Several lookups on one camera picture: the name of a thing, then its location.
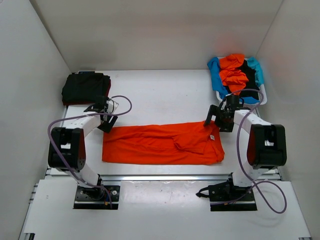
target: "black cloth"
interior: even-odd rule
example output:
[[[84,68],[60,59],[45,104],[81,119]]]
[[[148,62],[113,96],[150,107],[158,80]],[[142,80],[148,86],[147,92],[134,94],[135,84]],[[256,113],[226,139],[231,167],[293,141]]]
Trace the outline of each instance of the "black cloth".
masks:
[[[248,62],[246,60],[243,61],[243,64],[239,67],[237,67],[241,72],[243,72],[246,75],[246,78],[249,80],[245,84],[244,89],[256,89],[259,90],[258,86],[256,85],[256,70],[252,69],[251,67],[248,66]],[[225,86],[226,90],[228,93],[231,93],[230,89],[228,86]],[[259,95],[255,91],[242,91],[240,93],[240,98],[244,97],[253,97],[256,100],[259,100]]]
[[[63,105],[94,103],[97,96],[107,97],[110,87],[110,77],[103,73],[70,74],[62,88]]]

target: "white basket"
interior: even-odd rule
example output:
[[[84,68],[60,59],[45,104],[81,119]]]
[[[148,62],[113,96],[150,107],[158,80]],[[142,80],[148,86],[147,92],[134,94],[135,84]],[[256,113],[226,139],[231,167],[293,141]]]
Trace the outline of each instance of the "white basket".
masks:
[[[265,89],[265,85],[264,84],[261,84],[261,86],[259,87],[259,89],[260,89],[260,91],[263,93],[263,101],[261,102],[261,98],[262,98],[262,96],[261,96],[261,94],[260,93],[258,93],[258,97],[259,97],[259,100],[260,100],[260,102],[261,102],[261,105],[264,105],[264,104],[266,104],[267,103],[267,94],[266,94],[266,89]],[[221,103],[222,102],[222,99],[220,98],[220,93],[218,92],[218,91],[215,91],[216,92],[216,97],[218,98],[218,101],[219,101],[219,103]],[[255,104],[247,104],[247,103],[244,103],[244,107],[246,107],[246,108],[253,108],[255,105],[257,105],[258,103],[255,103]]]

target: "folded orange shirt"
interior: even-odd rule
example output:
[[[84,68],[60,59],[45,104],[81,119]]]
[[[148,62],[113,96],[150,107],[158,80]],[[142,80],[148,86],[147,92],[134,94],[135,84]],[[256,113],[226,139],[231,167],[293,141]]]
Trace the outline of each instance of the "folded orange shirt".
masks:
[[[224,86],[228,86],[231,92],[242,90],[246,87],[248,78],[246,74],[239,69],[244,64],[245,55],[231,54],[224,58],[219,59],[220,63],[220,78]]]
[[[109,163],[211,165],[224,155],[213,121],[119,126],[103,135],[102,161]]]

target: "gray wall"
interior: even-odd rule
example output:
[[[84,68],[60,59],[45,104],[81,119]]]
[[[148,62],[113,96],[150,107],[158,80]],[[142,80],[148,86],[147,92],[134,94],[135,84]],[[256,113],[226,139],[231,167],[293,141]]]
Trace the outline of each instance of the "gray wall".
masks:
[[[292,181],[314,239],[320,239],[319,10],[319,0],[285,0],[257,54],[268,97],[260,111],[285,126],[288,159],[282,172]]]
[[[282,0],[31,0],[72,71],[206,69],[256,55]]]
[[[28,0],[0,0],[0,239],[18,239],[45,175],[69,69]]]

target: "black mounting base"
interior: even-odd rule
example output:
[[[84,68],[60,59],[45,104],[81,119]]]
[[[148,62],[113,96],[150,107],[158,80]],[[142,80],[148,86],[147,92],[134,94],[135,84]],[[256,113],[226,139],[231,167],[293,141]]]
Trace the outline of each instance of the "black mounting base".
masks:
[[[209,191],[209,195],[203,194],[203,191]],[[199,198],[210,199],[211,212],[236,212],[236,211],[257,211],[255,196],[249,187],[237,187],[232,184],[232,179],[216,185],[209,185],[202,188],[196,195]],[[222,202],[230,202],[239,199],[235,202],[223,204]]]
[[[112,209],[110,209],[110,204],[105,204],[105,195],[101,196],[100,199],[92,199],[85,193],[84,188],[79,185],[77,186],[75,192],[73,209],[118,210],[120,186],[105,185],[104,187],[110,192]]]

